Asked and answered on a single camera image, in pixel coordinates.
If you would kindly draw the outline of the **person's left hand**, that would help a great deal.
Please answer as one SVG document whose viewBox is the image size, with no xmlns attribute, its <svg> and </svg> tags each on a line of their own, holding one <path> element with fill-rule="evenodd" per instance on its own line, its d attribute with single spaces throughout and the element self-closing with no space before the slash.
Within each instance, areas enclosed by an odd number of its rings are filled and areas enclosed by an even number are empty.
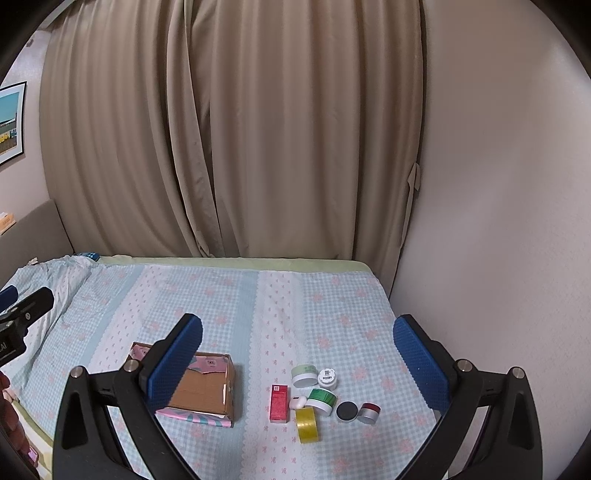
<svg viewBox="0 0 591 480">
<path fill-rule="evenodd" d="M 4 428 L 12 447 L 21 454 L 29 451 L 29 442 L 25 435 L 18 414 L 11 403 L 4 398 L 4 391 L 10 387 L 9 378 L 0 373 L 1 380 L 1 425 Z"/>
</svg>

